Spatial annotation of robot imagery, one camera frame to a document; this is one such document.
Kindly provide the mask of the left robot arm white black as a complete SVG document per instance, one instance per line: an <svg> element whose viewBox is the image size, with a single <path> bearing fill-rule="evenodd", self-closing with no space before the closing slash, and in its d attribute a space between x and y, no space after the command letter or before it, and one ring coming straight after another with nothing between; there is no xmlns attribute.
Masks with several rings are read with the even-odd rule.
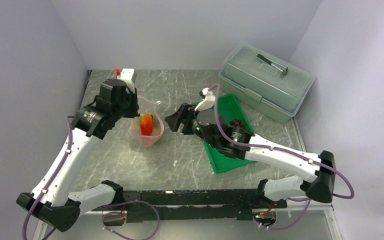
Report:
<svg viewBox="0 0 384 240"><path fill-rule="evenodd" d="M139 116L135 79L106 79L92 103L81 107L69 122L68 136L50 169L31 192L22 192L16 203L60 232L69 230L79 216L101 206L119 209L123 187L104 180L84 191L71 191L86 158L121 118Z"/></svg>

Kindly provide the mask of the red mango fruit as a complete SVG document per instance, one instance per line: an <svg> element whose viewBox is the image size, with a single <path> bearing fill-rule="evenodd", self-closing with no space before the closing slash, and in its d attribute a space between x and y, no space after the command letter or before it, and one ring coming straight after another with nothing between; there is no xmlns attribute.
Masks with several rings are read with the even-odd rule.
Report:
<svg viewBox="0 0 384 240"><path fill-rule="evenodd" d="M143 114L140 117L140 132L143 136L151 136L154 129L154 117L151 114Z"/></svg>

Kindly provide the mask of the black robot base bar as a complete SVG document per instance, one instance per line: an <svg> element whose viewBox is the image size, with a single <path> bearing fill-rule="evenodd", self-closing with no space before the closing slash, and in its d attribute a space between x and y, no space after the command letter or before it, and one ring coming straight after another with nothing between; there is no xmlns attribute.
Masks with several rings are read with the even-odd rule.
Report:
<svg viewBox="0 0 384 240"><path fill-rule="evenodd" d="M287 202L269 202L255 189L126 190L119 203L97 211L126 212L127 223L160 220L236 219L250 221L258 211L285 209Z"/></svg>

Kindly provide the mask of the clear zip top bag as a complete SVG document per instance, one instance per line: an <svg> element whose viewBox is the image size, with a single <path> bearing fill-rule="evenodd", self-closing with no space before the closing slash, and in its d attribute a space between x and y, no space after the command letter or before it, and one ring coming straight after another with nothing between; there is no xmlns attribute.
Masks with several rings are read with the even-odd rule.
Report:
<svg viewBox="0 0 384 240"><path fill-rule="evenodd" d="M160 116L162 101L138 96L137 103L139 116L130 121L126 136L132 144L150 147L161 138L165 130Z"/></svg>

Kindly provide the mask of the purple grape bunch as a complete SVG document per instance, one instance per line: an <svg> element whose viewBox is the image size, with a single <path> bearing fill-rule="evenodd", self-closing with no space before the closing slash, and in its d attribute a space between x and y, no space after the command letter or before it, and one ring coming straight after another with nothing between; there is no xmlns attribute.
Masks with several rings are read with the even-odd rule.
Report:
<svg viewBox="0 0 384 240"><path fill-rule="evenodd" d="M229 122L230 126L232 128L245 128L245 123L242 120L239 119L233 119L232 121Z"/></svg>

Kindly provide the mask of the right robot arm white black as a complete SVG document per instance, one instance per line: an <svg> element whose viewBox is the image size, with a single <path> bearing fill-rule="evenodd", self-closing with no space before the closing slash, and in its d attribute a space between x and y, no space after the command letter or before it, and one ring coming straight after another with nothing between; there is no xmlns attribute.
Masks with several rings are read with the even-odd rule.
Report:
<svg viewBox="0 0 384 240"><path fill-rule="evenodd" d="M300 196L319 203L333 201L335 157L329 151L316 154L279 145L234 125L232 121L227 123L223 116L216 117L211 108L196 111L187 103L164 120L172 132L177 132L183 125L182 134L200 137L228 158L260 162L292 173L292 177L260 181L255 200L262 208Z"/></svg>

